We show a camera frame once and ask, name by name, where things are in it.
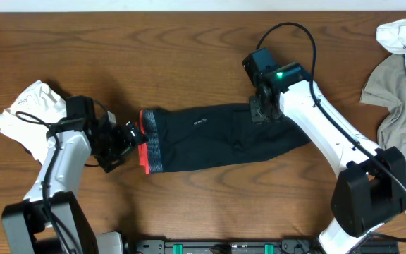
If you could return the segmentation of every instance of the black fabric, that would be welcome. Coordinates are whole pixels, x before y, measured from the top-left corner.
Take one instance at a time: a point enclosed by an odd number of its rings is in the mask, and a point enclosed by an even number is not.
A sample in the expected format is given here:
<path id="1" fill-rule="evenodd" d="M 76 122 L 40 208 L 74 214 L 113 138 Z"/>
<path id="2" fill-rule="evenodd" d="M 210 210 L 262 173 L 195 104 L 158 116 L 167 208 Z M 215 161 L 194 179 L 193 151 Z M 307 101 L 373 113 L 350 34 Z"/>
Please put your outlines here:
<path id="1" fill-rule="evenodd" d="M 144 111 L 150 173 L 272 159 L 309 142 L 289 118 L 253 124 L 248 104 Z"/>

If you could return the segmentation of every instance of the wooden tabletop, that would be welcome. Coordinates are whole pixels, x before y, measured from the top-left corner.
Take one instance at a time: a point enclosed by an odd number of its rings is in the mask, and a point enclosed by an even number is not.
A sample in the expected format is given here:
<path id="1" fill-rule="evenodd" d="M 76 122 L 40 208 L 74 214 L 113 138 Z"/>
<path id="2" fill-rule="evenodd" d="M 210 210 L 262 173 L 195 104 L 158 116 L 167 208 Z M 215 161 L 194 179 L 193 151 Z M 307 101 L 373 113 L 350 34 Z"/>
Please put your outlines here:
<path id="1" fill-rule="evenodd" d="M 0 13 L 0 113 L 36 80 L 103 102 L 120 122 L 141 109 L 247 102 L 254 93 L 241 61 L 271 26 L 293 21 L 317 43 L 315 80 L 345 118 L 372 140 L 387 115 L 360 104 L 360 91 L 388 52 L 380 24 L 406 12 Z M 309 69 L 311 47 L 297 28 L 265 41 L 277 61 Z M 96 234 L 132 239 L 265 239 L 317 236 L 333 219 L 336 178 L 314 144 L 268 162 L 146 176 L 137 153 L 105 174 L 86 168 L 78 200 Z M 0 134 L 0 253 L 5 205 L 20 202 L 40 166 Z M 406 236 L 406 216 L 382 228 Z M 400 244 L 406 253 L 406 244 Z"/>

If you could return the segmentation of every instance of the white wall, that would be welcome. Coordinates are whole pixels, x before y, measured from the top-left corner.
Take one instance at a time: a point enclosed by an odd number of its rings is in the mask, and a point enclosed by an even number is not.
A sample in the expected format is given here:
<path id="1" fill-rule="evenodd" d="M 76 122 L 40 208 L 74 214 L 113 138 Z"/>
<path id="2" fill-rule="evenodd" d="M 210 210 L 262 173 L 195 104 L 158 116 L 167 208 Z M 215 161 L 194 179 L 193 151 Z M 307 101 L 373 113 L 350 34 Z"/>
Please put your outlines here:
<path id="1" fill-rule="evenodd" d="M 308 10 L 406 10 L 406 0 L 0 0 L 0 12 Z"/>

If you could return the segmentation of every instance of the folded black clothing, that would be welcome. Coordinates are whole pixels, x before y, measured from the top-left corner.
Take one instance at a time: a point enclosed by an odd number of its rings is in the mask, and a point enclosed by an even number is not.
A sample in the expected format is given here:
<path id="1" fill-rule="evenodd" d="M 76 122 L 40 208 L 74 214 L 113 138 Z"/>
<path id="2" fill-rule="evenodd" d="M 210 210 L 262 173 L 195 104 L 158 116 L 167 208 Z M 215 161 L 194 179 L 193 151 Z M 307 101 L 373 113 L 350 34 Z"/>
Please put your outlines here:
<path id="1" fill-rule="evenodd" d="M 140 127 L 149 138 L 139 148 L 147 174 L 266 161 L 310 141 L 287 117 L 252 123 L 248 104 L 142 110 Z"/>

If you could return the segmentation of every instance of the beige fabric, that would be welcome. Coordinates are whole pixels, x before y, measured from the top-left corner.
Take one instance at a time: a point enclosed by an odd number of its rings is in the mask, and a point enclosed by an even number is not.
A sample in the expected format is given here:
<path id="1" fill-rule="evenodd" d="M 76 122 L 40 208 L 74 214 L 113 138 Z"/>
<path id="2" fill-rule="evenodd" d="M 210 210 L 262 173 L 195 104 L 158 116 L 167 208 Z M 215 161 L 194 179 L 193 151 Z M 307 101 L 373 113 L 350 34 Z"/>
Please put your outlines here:
<path id="1" fill-rule="evenodd" d="M 390 114 L 377 131 L 379 145 L 383 149 L 397 147 L 406 159 L 406 72 L 403 55 L 391 55 L 377 66 L 363 88 L 360 102 L 388 108 Z"/>

